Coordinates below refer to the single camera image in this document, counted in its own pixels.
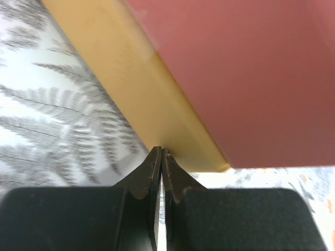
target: yellow block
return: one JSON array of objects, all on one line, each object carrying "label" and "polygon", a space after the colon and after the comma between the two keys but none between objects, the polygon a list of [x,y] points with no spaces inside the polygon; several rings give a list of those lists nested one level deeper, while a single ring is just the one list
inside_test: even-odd
[{"label": "yellow block", "polygon": [[189,172],[229,168],[178,84],[119,0],[43,0],[144,144]]}]

